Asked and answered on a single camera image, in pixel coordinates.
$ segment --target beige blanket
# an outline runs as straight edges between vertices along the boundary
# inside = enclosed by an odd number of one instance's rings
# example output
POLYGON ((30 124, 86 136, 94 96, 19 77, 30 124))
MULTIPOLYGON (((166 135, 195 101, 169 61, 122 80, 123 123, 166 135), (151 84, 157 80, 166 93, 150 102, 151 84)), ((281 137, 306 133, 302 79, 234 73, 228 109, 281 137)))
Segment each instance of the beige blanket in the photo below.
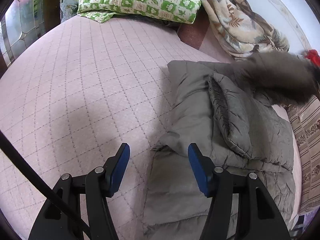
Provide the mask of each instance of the beige blanket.
POLYGON ((247 0, 201 0, 222 48, 235 59, 257 51, 288 51, 284 34, 253 12, 247 0))

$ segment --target metal screw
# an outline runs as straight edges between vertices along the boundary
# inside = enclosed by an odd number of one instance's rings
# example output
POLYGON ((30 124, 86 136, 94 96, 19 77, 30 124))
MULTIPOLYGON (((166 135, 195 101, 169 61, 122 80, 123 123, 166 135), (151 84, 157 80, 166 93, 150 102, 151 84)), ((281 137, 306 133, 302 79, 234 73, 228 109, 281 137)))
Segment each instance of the metal screw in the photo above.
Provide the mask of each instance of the metal screw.
POLYGON ((70 174, 65 173, 65 174, 62 174, 61 179, 65 180, 65 179, 69 179, 69 177, 70 177, 70 174))
POLYGON ((103 167, 96 167, 96 168, 94 169, 94 172, 95 172, 95 173, 101 173, 101 172, 103 172, 103 167))
POLYGON ((221 168, 221 167, 215 167, 214 168, 214 171, 216 172, 216 173, 222 173, 223 172, 223 168, 221 168))
POLYGON ((249 174, 249 177, 250 177, 251 179, 256 179, 258 176, 257 176, 257 174, 251 172, 251 173, 249 174))

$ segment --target red object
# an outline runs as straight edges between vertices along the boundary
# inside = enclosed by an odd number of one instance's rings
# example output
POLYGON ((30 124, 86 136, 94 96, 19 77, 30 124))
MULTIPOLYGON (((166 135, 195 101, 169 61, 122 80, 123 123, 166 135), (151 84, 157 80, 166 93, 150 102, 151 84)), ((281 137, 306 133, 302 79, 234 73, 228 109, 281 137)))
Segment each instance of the red object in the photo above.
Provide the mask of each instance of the red object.
POLYGON ((311 60, 311 62, 318 67, 320 67, 320 56, 318 52, 315 49, 309 50, 308 54, 305 56, 305 58, 308 58, 311 60))

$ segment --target brown patterned fabric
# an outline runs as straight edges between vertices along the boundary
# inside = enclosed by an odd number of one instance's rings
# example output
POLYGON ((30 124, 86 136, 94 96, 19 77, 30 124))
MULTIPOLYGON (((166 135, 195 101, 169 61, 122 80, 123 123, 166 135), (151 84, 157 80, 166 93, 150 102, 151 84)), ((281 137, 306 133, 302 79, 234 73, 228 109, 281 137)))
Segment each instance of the brown patterned fabric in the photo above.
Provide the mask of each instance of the brown patterned fabric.
POLYGON ((320 205, 320 102, 312 97, 300 107, 290 107, 288 116, 297 140, 302 166, 300 214, 320 205))

